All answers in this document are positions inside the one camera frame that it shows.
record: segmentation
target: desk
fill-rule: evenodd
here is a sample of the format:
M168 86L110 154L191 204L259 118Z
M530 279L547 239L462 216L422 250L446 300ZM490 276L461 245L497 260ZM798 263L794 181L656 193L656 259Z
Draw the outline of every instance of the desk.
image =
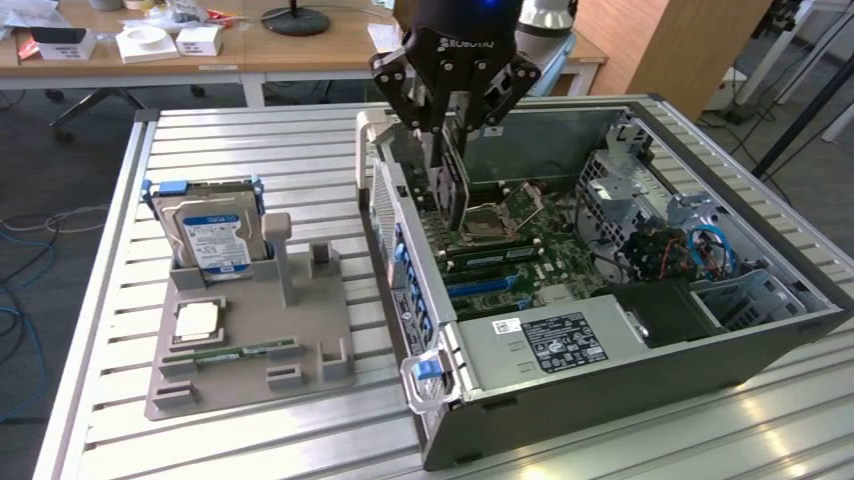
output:
M257 17L279 7L282 0L203 0L200 3L208 8ZM374 7L369 0L341 4L389 15L389 11ZM74 26L98 32L119 32L119 20L142 17L140 12L128 10L98 12L87 0L62 0L59 10ZM88 62L46 61L40 56L19 62L18 45L27 33L18 32L0 42L0 90L239 83L247 105L262 107L262 85L267 81L370 78L367 63L375 49L367 24L394 20L346 9L325 9L325 12L333 19L333 27L319 36L283 37L261 25L246 31L231 28L225 32L223 52L218 57L180 57L131 65L122 64L115 43L100 43ZM565 73L575 75L570 95L587 94L598 66L605 62L602 51L579 35L565 69Z
M692 151L854 294L852 260L738 162L674 110L623 98L664 124L689 125L680 137ZM461 468L422 471L354 188L355 115L383 107L164 111L135 123L35 478L854 478L854 321L737 388ZM171 250L139 201L142 180L253 173L269 210L291 214L293 248L333 237L342 254L357 384L151 422L144 397ZM678 169L662 174L686 191L700 187Z

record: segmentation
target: gray 3d-printed holder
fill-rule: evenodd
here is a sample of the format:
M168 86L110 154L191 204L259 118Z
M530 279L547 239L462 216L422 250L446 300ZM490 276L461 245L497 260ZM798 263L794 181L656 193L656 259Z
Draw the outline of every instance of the gray 3d-printed holder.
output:
M274 258L253 263L250 278L206 284L198 268L170 272L146 398L151 420L306 395L355 381L338 254L325 242L289 255L287 213L266 214L262 229ZM208 338L174 343L180 309L203 302L219 307L216 330Z

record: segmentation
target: slotted metal tabletop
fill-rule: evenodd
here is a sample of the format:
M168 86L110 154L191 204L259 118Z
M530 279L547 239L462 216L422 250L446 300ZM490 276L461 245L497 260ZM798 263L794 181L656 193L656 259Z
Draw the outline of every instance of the slotted metal tabletop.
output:
M854 293L850 259L726 153L666 106L646 97L621 98L647 106ZM143 114L131 135L36 478L854 478L852 322L737 388L462 468L422 471L355 203L355 116L369 107ZM701 187L681 169L665 168L664 173L681 190ZM139 202L142 180L226 180L251 174L263 178L269 210L291 214L293 248L331 238L342 253L358 382L345 390L152 422L143 416L144 397L171 250Z

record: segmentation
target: black cylinder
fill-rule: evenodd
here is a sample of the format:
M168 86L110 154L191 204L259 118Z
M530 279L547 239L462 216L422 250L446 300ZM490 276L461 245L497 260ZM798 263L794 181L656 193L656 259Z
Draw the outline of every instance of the black cylinder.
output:
M463 42L513 37L522 0L417 0L413 28L430 28Z

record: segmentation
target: green circuit board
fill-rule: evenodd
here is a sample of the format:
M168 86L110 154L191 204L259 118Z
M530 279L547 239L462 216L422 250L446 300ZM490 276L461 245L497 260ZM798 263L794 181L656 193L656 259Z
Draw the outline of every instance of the green circuit board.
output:
M503 217L510 217L515 225L522 224L521 227L514 235L505 239L481 237L482 243L478 245L473 245L471 237L463 233L465 228L461 228L462 232L447 230L437 211L421 211L433 253L441 270L446 272L446 287L453 289L459 285L482 284L490 279L515 278L513 286L503 291L454 297L453 305L459 320L510 313L542 306L555 300L581 300L607 285L593 265L590 249L577 237L570 225L566 192L542 195L511 194L503 202L503 208ZM474 212L479 214L467 216L465 224L481 222L477 228L482 232L495 233L495 222L490 221L479 209ZM525 261L518 261L519 258L501 261L501 255L494 256L494 249L506 252L513 250L507 256L531 251L537 253L525 257ZM467 258L481 255L481 259L495 260L497 264L475 264L471 268L462 268L462 271L461 267L467 267L466 265L449 268L449 259L459 260L463 256L455 252L473 251L475 253L466 253Z

